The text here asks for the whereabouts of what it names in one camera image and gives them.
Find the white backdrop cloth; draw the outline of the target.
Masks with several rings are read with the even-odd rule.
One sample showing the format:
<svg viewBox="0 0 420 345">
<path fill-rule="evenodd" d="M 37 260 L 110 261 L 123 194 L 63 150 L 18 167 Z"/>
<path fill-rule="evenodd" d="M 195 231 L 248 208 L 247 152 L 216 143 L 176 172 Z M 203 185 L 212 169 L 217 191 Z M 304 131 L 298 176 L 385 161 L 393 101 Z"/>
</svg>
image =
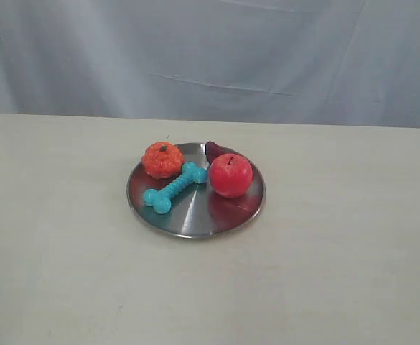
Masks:
<svg viewBox="0 0 420 345">
<path fill-rule="evenodd" d="M 420 1 L 0 1 L 0 113 L 420 127 Z"/>
</svg>

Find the red apple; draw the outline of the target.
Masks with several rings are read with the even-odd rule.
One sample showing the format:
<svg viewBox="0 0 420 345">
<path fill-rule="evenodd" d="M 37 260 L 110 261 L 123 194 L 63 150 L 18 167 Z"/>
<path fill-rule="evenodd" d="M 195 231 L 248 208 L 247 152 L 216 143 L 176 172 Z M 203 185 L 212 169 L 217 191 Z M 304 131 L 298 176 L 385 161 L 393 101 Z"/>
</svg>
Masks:
<svg viewBox="0 0 420 345">
<path fill-rule="evenodd" d="M 224 198 L 242 196 L 253 180 L 250 162 L 241 155 L 230 153 L 216 157 L 208 174 L 213 190 Z"/>
</svg>

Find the orange toy pumpkin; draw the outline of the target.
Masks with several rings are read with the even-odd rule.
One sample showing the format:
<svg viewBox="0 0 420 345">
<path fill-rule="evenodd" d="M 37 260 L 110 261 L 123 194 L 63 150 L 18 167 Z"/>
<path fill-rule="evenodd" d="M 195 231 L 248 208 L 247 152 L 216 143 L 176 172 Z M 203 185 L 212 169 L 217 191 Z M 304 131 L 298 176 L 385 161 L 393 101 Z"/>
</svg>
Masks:
<svg viewBox="0 0 420 345">
<path fill-rule="evenodd" d="M 177 146 L 169 142 L 156 142 L 146 149 L 141 163 L 147 175 L 164 179 L 178 175 L 185 158 Z"/>
</svg>

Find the round stainless steel plate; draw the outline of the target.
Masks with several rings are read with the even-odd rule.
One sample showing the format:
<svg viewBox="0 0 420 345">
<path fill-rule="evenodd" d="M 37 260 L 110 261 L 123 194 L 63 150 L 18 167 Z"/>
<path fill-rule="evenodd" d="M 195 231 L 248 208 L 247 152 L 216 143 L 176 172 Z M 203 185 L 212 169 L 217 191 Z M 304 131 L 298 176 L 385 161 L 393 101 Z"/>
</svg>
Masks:
<svg viewBox="0 0 420 345">
<path fill-rule="evenodd" d="M 219 196 L 209 182 L 193 183 L 172 199 L 169 213 L 160 215 L 144 205 L 142 193 L 150 188 L 159 190 L 172 180 L 155 180 L 138 163 L 129 175 L 126 195 L 131 210 L 149 227 L 171 236 L 208 239 L 240 229 L 260 214 L 266 199 L 266 186 L 261 171 L 255 164 L 251 167 L 251 186 L 240 198 Z"/>
</svg>

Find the dark purple object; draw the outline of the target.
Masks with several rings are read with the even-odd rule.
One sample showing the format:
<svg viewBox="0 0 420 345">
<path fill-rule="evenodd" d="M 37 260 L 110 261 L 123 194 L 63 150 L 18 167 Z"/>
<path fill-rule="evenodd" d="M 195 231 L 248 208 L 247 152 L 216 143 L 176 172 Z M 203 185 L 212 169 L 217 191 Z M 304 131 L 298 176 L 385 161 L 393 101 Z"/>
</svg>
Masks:
<svg viewBox="0 0 420 345">
<path fill-rule="evenodd" d="M 212 165 L 213 161 L 218 158 L 221 155 L 224 155 L 227 151 L 224 147 L 221 147 L 220 145 L 208 141 L 205 143 L 205 156 L 208 161 L 209 165 Z"/>
</svg>

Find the teal toy bone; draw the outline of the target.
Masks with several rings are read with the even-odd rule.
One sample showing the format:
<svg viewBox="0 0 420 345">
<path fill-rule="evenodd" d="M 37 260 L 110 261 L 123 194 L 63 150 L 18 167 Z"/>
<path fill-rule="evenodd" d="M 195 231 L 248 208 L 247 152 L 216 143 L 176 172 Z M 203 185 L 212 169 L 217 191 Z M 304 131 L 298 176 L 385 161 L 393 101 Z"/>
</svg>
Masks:
<svg viewBox="0 0 420 345">
<path fill-rule="evenodd" d="M 158 214 L 166 214 L 172 208 L 172 199 L 191 184 L 206 183 L 208 172 L 194 162 L 186 162 L 181 174 L 161 190 L 148 189 L 143 192 L 142 200 Z"/>
</svg>

